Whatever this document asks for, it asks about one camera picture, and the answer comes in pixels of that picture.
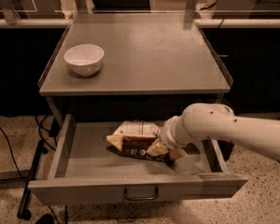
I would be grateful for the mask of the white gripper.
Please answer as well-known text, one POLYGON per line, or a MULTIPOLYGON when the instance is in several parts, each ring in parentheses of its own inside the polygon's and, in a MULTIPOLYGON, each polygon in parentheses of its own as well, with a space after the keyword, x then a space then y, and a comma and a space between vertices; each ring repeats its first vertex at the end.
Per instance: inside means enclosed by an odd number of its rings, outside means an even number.
POLYGON ((190 143, 190 136, 184 128, 182 118, 178 116, 174 116, 162 124, 159 138, 147 149, 148 155, 152 157, 165 155, 169 152, 169 148, 183 148, 190 143))

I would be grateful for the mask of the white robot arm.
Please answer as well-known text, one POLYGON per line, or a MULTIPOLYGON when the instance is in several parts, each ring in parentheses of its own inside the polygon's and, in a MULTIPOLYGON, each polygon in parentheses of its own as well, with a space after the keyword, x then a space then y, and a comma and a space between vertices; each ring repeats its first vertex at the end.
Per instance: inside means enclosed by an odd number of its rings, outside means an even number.
POLYGON ((233 143, 280 162, 280 120, 235 116, 222 104, 189 105, 166 120, 148 148, 152 157, 206 139, 233 143))

